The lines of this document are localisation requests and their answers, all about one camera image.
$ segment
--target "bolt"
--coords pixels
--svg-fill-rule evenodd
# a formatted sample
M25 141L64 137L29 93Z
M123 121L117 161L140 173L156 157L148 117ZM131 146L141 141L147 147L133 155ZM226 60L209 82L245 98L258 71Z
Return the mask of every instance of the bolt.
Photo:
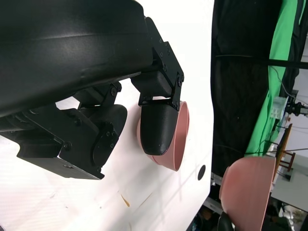
M182 78L178 77L178 86L181 87L182 86Z
M111 95L116 96L116 94L117 94L116 88L111 88Z

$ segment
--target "pink bowl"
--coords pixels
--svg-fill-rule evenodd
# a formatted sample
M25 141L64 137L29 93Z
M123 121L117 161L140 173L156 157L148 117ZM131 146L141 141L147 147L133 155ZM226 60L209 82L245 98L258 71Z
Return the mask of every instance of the pink bowl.
M140 141L140 122L137 125L138 144L142 148ZM189 111L186 102L180 102L180 111L177 120L177 126L171 141L171 145L163 155L147 155L158 165L165 166L171 170L178 171L184 156L186 137L189 128Z
M245 157L227 168L219 198L239 231L261 230L275 163L272 157Z

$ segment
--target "white surface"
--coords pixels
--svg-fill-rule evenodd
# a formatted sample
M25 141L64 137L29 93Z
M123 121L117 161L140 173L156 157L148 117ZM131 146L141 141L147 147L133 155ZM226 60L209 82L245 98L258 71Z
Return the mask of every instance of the white surface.
M128 118L102 168L102 180L57 176L17 158L18 145L1 137L0 225L7 231L186 230L208 196L213 139L213 0L140 3L163 40L170 42L185 74L181 100L188 103L191 123L180 170L156 165L139 148L135 131L139 93L129 79L124 80L116 103L127 108ZM66 105L74 102L68 100ZM206 172L198 181L202 165Z

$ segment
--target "hole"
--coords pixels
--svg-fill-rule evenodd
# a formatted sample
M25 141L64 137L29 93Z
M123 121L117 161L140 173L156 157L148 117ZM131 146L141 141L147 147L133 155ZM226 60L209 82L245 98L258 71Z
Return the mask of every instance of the hole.
M205 173L205 165L202 165L198 173L198 180L202 179L202 177L204 176L204 173Z

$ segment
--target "pink cup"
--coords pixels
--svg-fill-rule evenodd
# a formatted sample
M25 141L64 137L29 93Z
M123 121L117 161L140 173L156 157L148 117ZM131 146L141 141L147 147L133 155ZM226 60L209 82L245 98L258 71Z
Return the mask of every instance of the pink cup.
M140 141L140 122L137 125L138 144L142 148ZM170 144L170 147L163 155L147 155L158 165L165 166L171 170L178 171L184 156L186 137L189 128L189 111L186 102L180 102L180 111L177 120L177 126Z

